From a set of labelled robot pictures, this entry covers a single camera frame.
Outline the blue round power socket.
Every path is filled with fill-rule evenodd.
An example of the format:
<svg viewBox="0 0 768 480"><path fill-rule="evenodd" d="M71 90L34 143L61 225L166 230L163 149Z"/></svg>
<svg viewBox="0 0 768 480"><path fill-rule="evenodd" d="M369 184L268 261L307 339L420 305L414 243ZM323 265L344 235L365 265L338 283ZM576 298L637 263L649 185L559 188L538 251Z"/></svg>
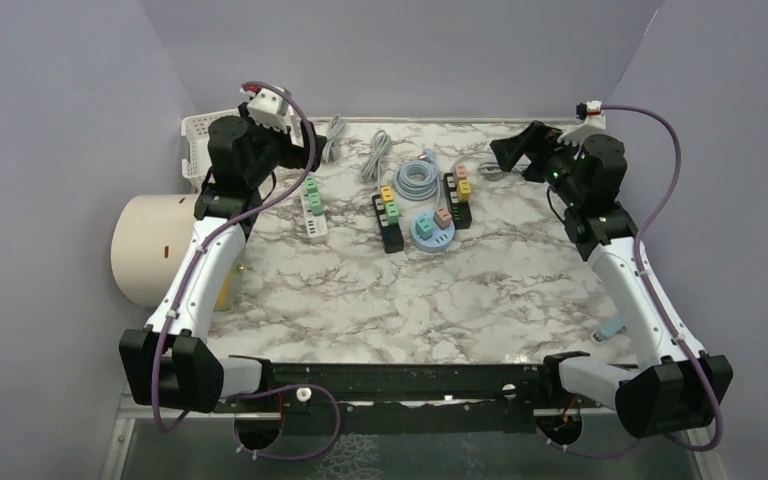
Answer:
<svg viewBox="0 0 768 480"><path fill-rule="evenodd" d="M454 227L453 221L452 221L452 225L448 229L441 230L440 228L437 227L433 219L435 210L436 209L421 211L410 223L410 236L411 236L413 245L419 250L426 253L443 252L446 249L448 249L454 243L454 240L455 240L456 229ZM414 223L419 216L427 216L433 224L433 227L434 227L433 235L428 240L422 240L421 238L418 237L416 233Z"/></svg>

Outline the pink plug adapter round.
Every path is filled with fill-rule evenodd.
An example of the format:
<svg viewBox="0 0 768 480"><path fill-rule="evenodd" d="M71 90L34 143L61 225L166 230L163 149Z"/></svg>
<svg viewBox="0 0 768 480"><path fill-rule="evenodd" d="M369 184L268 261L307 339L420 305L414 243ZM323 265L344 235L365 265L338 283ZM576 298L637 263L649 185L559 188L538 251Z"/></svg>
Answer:
<svg viewBox="0 0 768 480"><path fill-rule="evenodd" d="M446 230L452 225L452 215L446 207L439 207L434 211L434 222L441 230Z"/></svg>

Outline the teal plug adapter round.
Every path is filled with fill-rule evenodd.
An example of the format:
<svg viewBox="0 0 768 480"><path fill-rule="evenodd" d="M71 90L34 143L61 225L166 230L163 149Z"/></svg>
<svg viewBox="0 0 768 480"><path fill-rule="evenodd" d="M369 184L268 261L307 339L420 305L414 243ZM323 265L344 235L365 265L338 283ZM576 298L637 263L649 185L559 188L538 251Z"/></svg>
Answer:
<svg viewBox="0 0 768 480"><path fill-rule="evenodd" d="M433 235L434 227L427 216L419 216L414 223L416 233L422 240L428 240Z"/></svg>

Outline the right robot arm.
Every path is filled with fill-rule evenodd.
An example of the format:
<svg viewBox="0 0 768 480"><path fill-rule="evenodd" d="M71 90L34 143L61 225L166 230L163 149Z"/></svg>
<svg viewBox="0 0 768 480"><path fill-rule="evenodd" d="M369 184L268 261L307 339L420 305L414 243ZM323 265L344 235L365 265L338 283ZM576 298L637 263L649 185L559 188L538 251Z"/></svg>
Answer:
<svg viewBox="0 0 768 480"><path fill-rule="evenodd" d="M539 398L560 407L575 395L617 413L641 439L722 425L720 403L733 378L723 355L710 355L681 321L650 262L640 228L617 199L627 171L624 144L604 133L565 141L562 131L534 121L521 133L493 140L498 167L544 183L563 202L569 240L611 297L631 339L636 370L583 353L549 356L537 380Z"/></svg>

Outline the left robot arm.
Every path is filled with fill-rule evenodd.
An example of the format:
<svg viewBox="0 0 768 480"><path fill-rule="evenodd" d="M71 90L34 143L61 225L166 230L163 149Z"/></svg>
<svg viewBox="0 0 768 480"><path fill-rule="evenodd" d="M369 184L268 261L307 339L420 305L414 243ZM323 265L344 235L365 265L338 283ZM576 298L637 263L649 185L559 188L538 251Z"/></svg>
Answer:
<svg viewBox="0 0 768 480"><path fill-rule="evenodd" d="M264 376L268 363L220 359L209 349L214 304L258 214L284 198L264 201L261 184L278 167L301 170L304 181L319 167L326 139L307 120L273 129L243 114L217 118L206 132L211 177L197 197L181 266L145 326L123 333L119 353L140 405L209 413L220 399L237 396L258 411L274 397Z"/></svg>

